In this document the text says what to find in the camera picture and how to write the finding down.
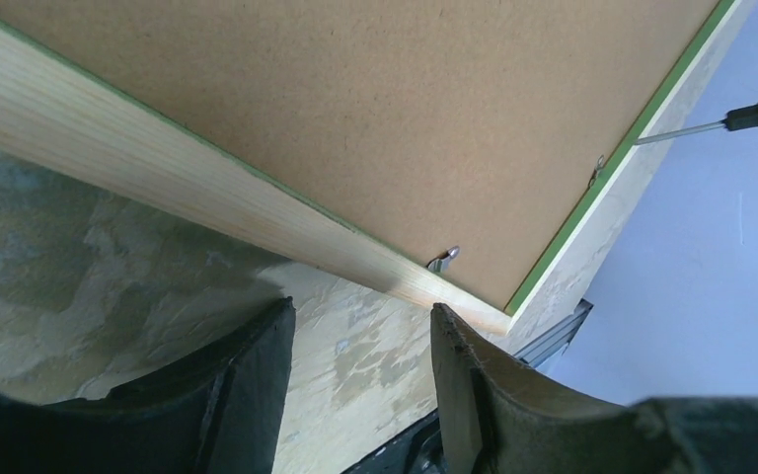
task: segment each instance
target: metal shaft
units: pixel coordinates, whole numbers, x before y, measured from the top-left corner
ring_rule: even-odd
[[[660,133],[653,136],[645,136],[635,141],[636,145],[646,145],[647,143],[653,143],[655,141],[669,140],[677,136],[689,135],[692,133],[701,133],[703,131],[713,130],[716,128],[723,128],[724,123],[722,121],[715,121],[713,123],[707,123],[704,125],[691,126],[689,128],[682,128],[680,130],[668,131],[666,133]]]

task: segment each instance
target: screwdriver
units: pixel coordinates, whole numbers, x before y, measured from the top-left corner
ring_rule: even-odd
[[[646,136],[635,141],[636,145],[646,145],[655,141],[669,140],[677,136],[689,135],[691,133],[700,133],[703,131],[714,130],[717,128],[727,128],[727,131],[737,131],[744,128],[758,126],[758,104],[753,106],[734,109],[727,113],[724,120],[707,123],[704,125],[691,126],[680,130],[668,131],[653,136]]]

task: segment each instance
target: brown backing board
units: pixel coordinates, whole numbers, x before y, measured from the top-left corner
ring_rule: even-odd
[[[0,18],[504,306],[715,0],[0,0]]]

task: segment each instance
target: marbled surface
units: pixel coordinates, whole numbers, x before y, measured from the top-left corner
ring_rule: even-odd
[[[275,472],[340,472],[434,408],[426,310],[0,153],[0,391],[103,397],[280,295]]]

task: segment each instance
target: metal clip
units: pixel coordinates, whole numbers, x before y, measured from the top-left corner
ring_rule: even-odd
[[[425,267],[436,274],[441,274],[449,268],[449,264],[460,255],[460,247],[457,245],[447,250],[446,253],[428,262]]]
[[[603,172],[603,169],[605,167],[606,167],[606,155],[600,155],[600,157],[597,158],[597,164],[594,166],[594,173],[591,173],[591,179],[588,181],[589,188],[594,186],[594,183],[597,182],[597,178],[600,177],[600,173]]]

